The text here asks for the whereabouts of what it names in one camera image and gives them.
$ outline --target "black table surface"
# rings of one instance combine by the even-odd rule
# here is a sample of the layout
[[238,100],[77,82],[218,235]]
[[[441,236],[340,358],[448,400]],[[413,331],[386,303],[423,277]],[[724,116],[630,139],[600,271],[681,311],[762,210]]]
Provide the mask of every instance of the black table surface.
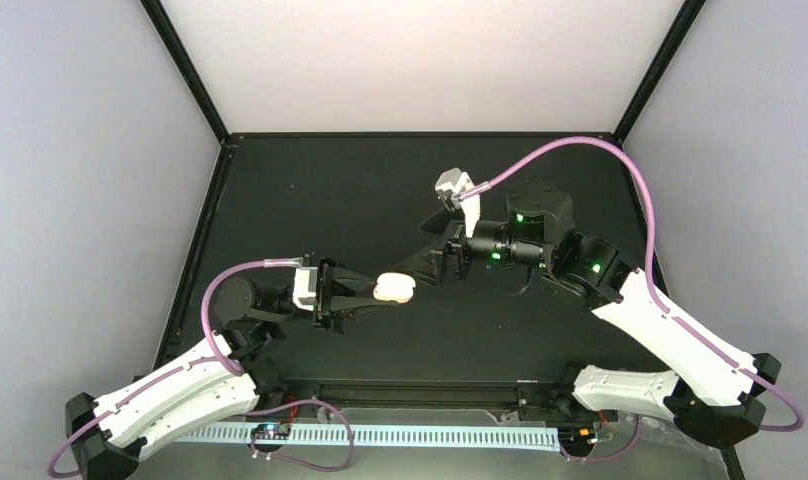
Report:
[[[443,171],[460,167],[475,183],[500,173],[554,135],[283,135],[238,140],[185,309],[180,348],[201,340],[199,306],[222,270],[263,258],[326,256],[378,275],[426,246],[418,224],[440,207]],[[537,174],[574,201],[575,225],[640,262],[641,213],[623,167],[604,150],[567,146],[531,163],[481,196],[482,218],[504,218],[504,193]],[[247,273],[286,285],[292,270]],[[497,292],[483,266],[440,289],[419,285],[407,305],[346,323],[336,335],[285,326],[272,350],[291,379],[411,382],[557,381],[567,362],[611,369],[663,370],[644,347],[575,305],[531,288]]]

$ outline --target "pink cable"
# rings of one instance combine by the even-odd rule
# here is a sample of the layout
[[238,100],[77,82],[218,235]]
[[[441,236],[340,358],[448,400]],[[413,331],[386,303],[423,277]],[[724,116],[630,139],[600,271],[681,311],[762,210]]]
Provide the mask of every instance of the pink cable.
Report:
[[560,453],[566,457],[567,460],[580,460],[582,463],[602,463],[602,462],[609,462],[610,460],[616,460],[617,458],[621,457],[622,455],[628,453],[634,445],[640,439],[640,432],[642,431],[642,416],[637,415],[637,428],[634,430],[634,435],[631,437],[631,441],[628,442],[621,450],[616,453],[610,454],[606,457],[596,457],[596,458],[587,458],[587,457],[574,457],[569,455],[569,452],[563,448],[563,445],[560,445]]
[[[201,364],[201,363],[214,362],[214,361],[216,361],[215,357],[204,357],[204,358],[199,358],[197,360],[192,360],[191,362],[189,362],[189,365],[194,366],[194,365],[198,365],[198,364]],[[131,393],[130,395],[124,397],[120,402],[116,403],[115,408],[118,409],[118,408],[121,408],[121,407],[127,405],[128,403],[130,403],[131,400],[133,400],[134,398],[138,397],[143,392],[145,392],[145,390],[148,390],[149,388],[151,388],[154,385],[162,382],[166,378],[168,378],[168,377],[170,377],[170,376],[172,376],[172,375],[174,375],[176,373],[182,372],[183,370],[185,370],[185,369],[182,366],[175,367],[175,368],[163,373],[162,375],[159,375],[156,378],[146,382],[144,385],[142,385],[141,387],[134,390],[133,393]],[[66,441],[62,445],[62,447],[58,448],[57,451],[54,452],[54,455],[51,457],[51,461],[48,462],[48,468],[47,468],[48,476],[51,477],[51,478],[71,478],[71,477],[76,477],[77,475],[80,475],[80,470],[73,470],[71,472],[58,472],[56,470],[57,461],[62,456],[62,454],[65,453],[65,451],[68,450],[68,448],[71,447],[72,444],[74,444],[74,442],[76,442],[80,437],[83,436],[83,434],[85,434],[86,432],[88,432],[89,430],[94,428],[96,425],[98,425],[99,423],[104,421],[104,419],[109,417],[110,415],[112,415],[112,413],[113,412],[111,410],[107,410],[106,412],[104,412],[104,413],[98,415],[97,417],[93,418],[92,420],[88,421],[86,423],[86,425],[83,425],[82,427],[77,429],[76,432],[72,433],[71,436],[68,437],[68,439],[66,439]]]
[[[345,431],[348,432],[348,456],[345,457],[345,461],[340,463],[335,467],[325,467],[324,465],[316,465],[315,463],[306,462],[304,460],[300,460],[294,457],[289,457],[280,453],[267,453],[266,455],[274,458],[276,460],[283,460],[285,462],[294,463],[295,465],[300,465],[302,467],[309,468],[310,470],[315,470],[317,472],[338,472],[340,470],[345,470],[348,468],[348,465],[351,464],[351,458],[354,456],[354,432],[351,430],[351,424],[348,423],[348,420],[345,419],[345,415],[342,414],[339,410],[337,410],[333,405],[323,402],[321,400],[311,399],[311,400],[298,400],[296,402],[287,403],[286,405],[281,405],[279,407],[270,408],[268,410],[255,410],[253,412],[248,412],[245,414],[246,417],[265,417],[271,415],[273,413],[277,413],[283,410],[291,409],[292,407],[298,407],[301,405],[318,405],[320,407],[324,407],[330,410],[334,415],[339,417],[342,420],[342,424],[345,426]],[[254,454],[261,453],[257,450],[257,439],[263,436],[264,434],[259,433],[254,435],[251,438],[251,450],[254,451]]]
[[204,292],[204,299],[201,300],[201,328],[204,330],[204,338],[207,339],[207,343],[210,345],[210,348],[213,350],[213,354],[215,355],[216,359],[219,363],[222,364],[225,370],[232,373],[233,375],[240,377],[242,374],[245,373],[245,369],[239,365],[239,362],[231,360],[227,358],[221,350],[219,350],[218,345],[216,345],[216,340],[213,337],[213,329],[210,327],[210,301],[213,298],[213,293],[216,291],[216,287],[218,287],[221,282],[223,282],[227,277],[241,272],[243,270],[250,270],[252,268],[273,268],[273,267],[292,267],[298,268],[301,266],[301,258],[275,258],[275,259],[268,259],[268,260],[257,260],[254,262],[247,262],[247,263],[240,263],[239,265],[234,265],[227,270],[218,274],[216,278],[210,282],[210,285],[207,287],[207,290]]
[[[648,186],[645,183],[645,179],[643,178],[642,174],[640,173],[639,168],[637,165],[628,157],[625,152],[617,148],[615,145],[605,142],[604,140],[600,140],[598,138],[591,138],[591,137],[566,137],[561,138],[559,140],[554,140],[553,142],[549,142],[533,152],[525,155],[521,160],[514,163],[510,168],[502,172],[497,177],[493,178],[488,182],[484,182],[478,185],[476,188],[464,192],[460,195],[460,200],[465,200],[469,197],[479,195],[487,190],[495,187],[499,183],[506,180],[508,177],[519,171],[522,167],[532,162],[534,159],[538,158],[540,155],[545,154],[546,152],[550,152],[555,148],[560,148],[566,145],[592,145],[595,147],[602,148],[607,150],[613,156],[618,158],[625,167],[631,172],[631,176],[634,178],[634,182],[637,184],[637,189],[640,192],[640,196],[643,200],[643,205],[645,206],[645,220],[648,224],[648,236],[646,237],[645,242],[645,283],[646,287],[648,288],[648,293],[651,296],[651,299],[654,303],[663,310],[663,313],[669,313],[670,309],[663,303],[660,299],[660,296],[657,293],[657,288],[654,286],[654,279],[652,278],[652,266],[654,262],[654,235],[655,235],[655,222],[654,222],[654,207],[651,204],[651,194],[648,192]],[[713,353],[715,353],[719,358],[721,358],[725,363],[731,365],[732,367],[738,369],[740,373],[750,378],[752,381],[756,382],[766,390],[772,392],[778,399],[780,399],[784,404],[786,404],[790,410],[796,416],[796,421],[789,424],[789,425],[761,425],[760,429],[765,430],[767,432],[794,432],[801,427],[804,426],[804,413],[802,410],[796,405],[793,399],[787,395],[784,391],[782,391],[777,386],[769,383],[768,381],[764,380],[762,377],[756,375],[754,372],[740,368],[739,364],[735,362],[731,357],[725,354],[719,347],[713,344],[710,340],[708,340],[704,335],[700,332],[692,328],[688,325],[683,319],[680,317],[673,317],[673,320],[678,323],[682,328],[684,328],[690,335],[692,335],[696,340],[701,342],[704,346],[709,348]]]

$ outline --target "gray wall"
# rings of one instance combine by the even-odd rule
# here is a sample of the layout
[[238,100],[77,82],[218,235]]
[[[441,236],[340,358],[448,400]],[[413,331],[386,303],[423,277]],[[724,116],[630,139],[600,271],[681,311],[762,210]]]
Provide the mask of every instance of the gray wall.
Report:
[[149,370],[217,155],[139,2],[24,3],[0,1],[10,479],[44,477],[69,397]]
[[[808,419],[808,2],[707,2],[626,148],[676,301],[775,354]],[[808,423],[738,451],[749,479],[808,478]]]
[[163,0],[234,132],[610,130],[681,3]]

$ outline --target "red wire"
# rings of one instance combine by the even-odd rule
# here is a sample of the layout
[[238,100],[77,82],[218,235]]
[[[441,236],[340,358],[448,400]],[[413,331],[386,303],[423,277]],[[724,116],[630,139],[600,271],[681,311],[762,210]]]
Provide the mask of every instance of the red wire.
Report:
[[[286,403],[294,402],[295,400],[298,400],[298,399],[295,398],[295,397],[289,397],[289,398],[286,399]],[[292,407],[292,408],[289,409],[289,420],[287,420],[286,423],[288,423],[290,425],[292,424],[292,420],[295,420],[295,415],[298,415],[298,408],[299,407]]]
[[616,430],[615,428],[613,428],[613,424],[607,421],[607,418],[604,416],[603,413],[601,413],[601,410],[598,411],[598,418],[600,418],[601,423],[607,425],[610,428],[610,430]]

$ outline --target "white cable tray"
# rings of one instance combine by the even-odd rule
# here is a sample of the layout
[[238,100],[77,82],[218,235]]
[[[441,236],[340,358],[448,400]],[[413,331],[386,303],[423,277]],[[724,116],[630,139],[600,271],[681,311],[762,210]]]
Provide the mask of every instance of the white cable tray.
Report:
[[[216,422],[178,442],[251,442],[260,423]],[[559,451],[557,429],[545,427],[443,427],[413,425],[351,425],[354,444],[360,447],[504,448]],[[292,425],[288,439],[257,440],[259,445],[348,445],[343,425]]]

